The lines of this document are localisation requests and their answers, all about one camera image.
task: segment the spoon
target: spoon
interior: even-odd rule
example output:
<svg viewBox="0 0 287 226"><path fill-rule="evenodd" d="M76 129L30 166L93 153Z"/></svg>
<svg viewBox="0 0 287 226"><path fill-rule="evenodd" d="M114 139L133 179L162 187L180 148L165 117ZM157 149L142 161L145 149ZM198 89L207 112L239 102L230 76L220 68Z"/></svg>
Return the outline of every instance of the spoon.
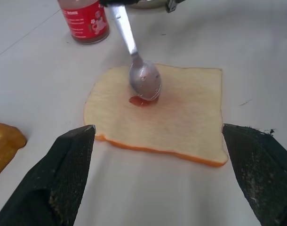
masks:
<svg viewBox="0 0 287 226"><path fill-rule="evenodd" d="M138 54L126 7L123 5L108 6L132 57L132 64L129 69L129 83L140 98L152 101L161 92L160 74L154 64L144 61Z"/></svg>

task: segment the white table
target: white table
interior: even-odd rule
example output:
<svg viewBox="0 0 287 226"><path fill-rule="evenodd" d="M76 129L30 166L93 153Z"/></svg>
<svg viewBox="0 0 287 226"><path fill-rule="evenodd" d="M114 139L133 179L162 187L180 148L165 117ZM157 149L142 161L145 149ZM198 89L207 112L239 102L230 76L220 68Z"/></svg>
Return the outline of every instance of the white table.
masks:
<svg viewBox="0 0 287 226"><path fill-rule="evenodd" d="M13 15L15 6L1 2L0 18ZM46 4L48 10L38 3L17 13L24 30L11 38L8 30L17 27L0 19L0 122L28 139L0 174L0 209L55 139L83 125L83 105L99 76L130 64L110 17L110 36L82 46L70 37L58 6ZM287 149L287 0L187 0L171 14L133 11L129 17L143 58L223 68L223 121L276 129L274 137ZM96 141L75 225L260 224L230 161L211 168Z"/></svg>

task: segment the slice of bread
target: slice of bread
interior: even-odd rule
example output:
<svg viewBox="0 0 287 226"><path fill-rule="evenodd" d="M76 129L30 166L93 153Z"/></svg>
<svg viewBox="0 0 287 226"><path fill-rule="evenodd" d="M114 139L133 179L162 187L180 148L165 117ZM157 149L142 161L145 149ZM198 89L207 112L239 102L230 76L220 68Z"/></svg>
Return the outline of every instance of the slice of bread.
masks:
<svg viewBox="0 0 287 226"><path fill-rule="evenodd" d="M128 67L112 68L94 85L84 123L96 125L96 139L121 148L224 165L228 157L221 133L222 70L156 67L162 78L156 104L131 104Z"/></svg>
<svg viewBox="0 0 287 226"><path fill-rule="evenodd" d="M0 123L0 173L25 144L26 139L17 128Z"/></svg>

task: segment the red label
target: red label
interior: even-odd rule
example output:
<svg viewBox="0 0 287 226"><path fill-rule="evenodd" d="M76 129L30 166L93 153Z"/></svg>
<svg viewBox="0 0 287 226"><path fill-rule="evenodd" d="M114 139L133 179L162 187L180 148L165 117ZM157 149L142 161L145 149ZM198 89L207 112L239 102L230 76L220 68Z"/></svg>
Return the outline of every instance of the red label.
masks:
<svg viewBox="0 0 287 226"><path fill-rule="evenodd" d="M104 7L96 3L79 9L62 9L72 32L78 39L91 39L100 36L108 29Z"/></svg>

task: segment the red sauce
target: red sauce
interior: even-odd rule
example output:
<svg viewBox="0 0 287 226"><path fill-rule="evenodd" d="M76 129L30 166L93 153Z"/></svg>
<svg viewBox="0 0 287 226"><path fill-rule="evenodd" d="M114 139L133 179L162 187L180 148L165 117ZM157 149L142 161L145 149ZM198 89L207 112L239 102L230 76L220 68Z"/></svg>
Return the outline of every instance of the red sauce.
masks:
<svg viewBox="0 0 287 226"><path fill-rule="evenodd" d="M157 103L158 98L159 97L157 97L155 100L150 101L150 100L144 100L139 96L134 96L129 99L129 102L139 107L145 107Z"/></svg>

